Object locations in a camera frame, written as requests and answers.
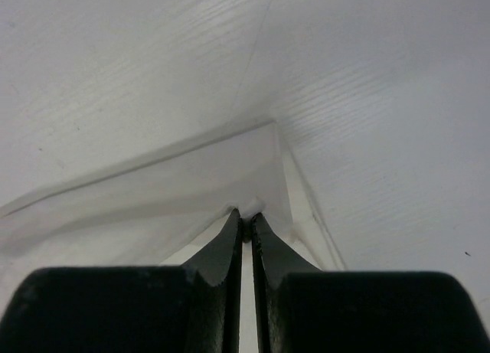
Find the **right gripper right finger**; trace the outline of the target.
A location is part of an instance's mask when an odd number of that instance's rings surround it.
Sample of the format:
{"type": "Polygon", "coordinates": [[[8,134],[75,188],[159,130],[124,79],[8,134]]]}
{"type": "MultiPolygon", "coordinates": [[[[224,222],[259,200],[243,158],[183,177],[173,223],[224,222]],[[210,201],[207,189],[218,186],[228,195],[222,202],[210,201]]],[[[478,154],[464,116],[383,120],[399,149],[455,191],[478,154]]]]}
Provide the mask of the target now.
{"type": "Polygon", "coordinates": [[[250,223],[261,352],[487,352],[469,294],[437,272],[322,271],[250,223]]]}

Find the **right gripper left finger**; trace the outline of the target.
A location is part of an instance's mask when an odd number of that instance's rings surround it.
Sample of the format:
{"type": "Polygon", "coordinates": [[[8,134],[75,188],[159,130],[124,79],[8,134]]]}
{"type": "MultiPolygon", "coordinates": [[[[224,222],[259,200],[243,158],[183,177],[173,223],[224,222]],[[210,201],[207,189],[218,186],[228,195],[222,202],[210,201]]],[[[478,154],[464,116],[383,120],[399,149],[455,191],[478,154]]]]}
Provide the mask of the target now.
{"type": "Polygon", "coordinates": [[[16,289],[3,352],[236,352],[242,220],[178,266],[52,267],[16,289]]]}

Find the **cream white t shirt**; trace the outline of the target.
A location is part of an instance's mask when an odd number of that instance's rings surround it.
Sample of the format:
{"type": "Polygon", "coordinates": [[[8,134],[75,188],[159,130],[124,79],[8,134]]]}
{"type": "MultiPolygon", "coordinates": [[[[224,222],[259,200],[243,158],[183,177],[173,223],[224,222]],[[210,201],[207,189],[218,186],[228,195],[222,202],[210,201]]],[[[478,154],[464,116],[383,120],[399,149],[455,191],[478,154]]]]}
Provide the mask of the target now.
{"type": "Polygon", "coordinates": [[[240,126],[35,189],[1,208],[1,294],[46,266],[165,265],[232,211],[265,215],[323,270],[346,265],[278,125],[240,126]]]}

